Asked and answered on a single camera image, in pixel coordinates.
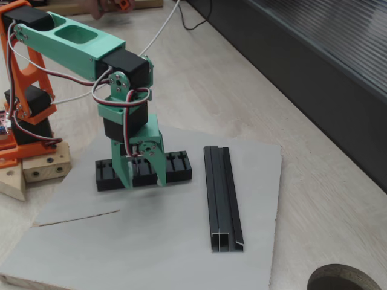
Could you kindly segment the person's hand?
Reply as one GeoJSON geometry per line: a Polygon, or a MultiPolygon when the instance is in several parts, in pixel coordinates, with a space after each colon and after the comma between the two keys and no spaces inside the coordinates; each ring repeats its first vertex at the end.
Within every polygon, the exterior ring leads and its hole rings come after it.
{"type": "MultiPolygon", "coordinates": [[[[82,6],[83,9],[95,20],[101,19],[103,15],[109,11],[108,3],[109,1],[98,0],[79,1],[79,5],[82,6]]],[[[128,1],[129,6],[125,9],[119,7],[119,3],[121,3],[121,1],[111,1],[111,3],[113,3],[118,11],[122,13],[128,13],[135,7],[135,1],[128,1]]]]}

